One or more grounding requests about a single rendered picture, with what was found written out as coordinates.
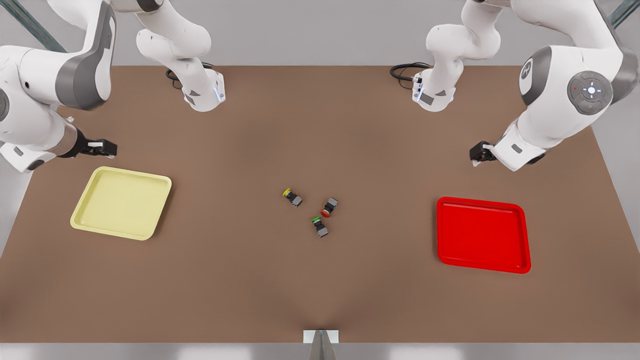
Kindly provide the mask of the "pale yellow tray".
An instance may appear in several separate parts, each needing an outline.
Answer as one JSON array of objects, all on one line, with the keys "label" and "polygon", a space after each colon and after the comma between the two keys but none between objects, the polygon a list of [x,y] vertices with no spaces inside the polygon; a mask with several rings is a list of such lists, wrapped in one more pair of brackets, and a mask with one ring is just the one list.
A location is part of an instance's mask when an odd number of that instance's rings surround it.
[{"label": "pale yellow tray", "polygon": [[171,187],[171,179],[162,175],[98,167],[80,196],[70,225],[124,239],[150,239]]}]

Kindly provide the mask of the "red tray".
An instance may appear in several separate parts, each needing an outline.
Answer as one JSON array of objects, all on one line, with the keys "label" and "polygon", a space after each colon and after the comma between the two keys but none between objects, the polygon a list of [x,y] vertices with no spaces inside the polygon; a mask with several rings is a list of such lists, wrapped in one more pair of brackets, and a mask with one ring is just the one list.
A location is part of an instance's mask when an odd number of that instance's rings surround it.
[{"label": "red tray", "polygon": [[436,203],[438,258],[447,265],[526,274],[524,210],[514,203],[443,196]]}]

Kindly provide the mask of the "silver frame post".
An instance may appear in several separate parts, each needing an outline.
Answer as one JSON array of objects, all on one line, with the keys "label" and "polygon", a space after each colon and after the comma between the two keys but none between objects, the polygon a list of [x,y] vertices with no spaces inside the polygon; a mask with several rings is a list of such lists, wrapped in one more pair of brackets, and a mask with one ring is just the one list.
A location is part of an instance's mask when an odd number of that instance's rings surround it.
[{"label": "silver frame post", "polygon": [[640,0],[622,0],[609,16],[612,27],[619,27],[638,7]]},{"label": "silver frame post", "polygon": [[308,360],[336,360],[333,345],[339,342],[339,330],[304,330],[302,342],[311,344]]},{"label": "silver frame post", "polygon": [[19,0],[0,0],[0,6],[16,19],[46,50],[67,53],[67,50],[23,7]]}]

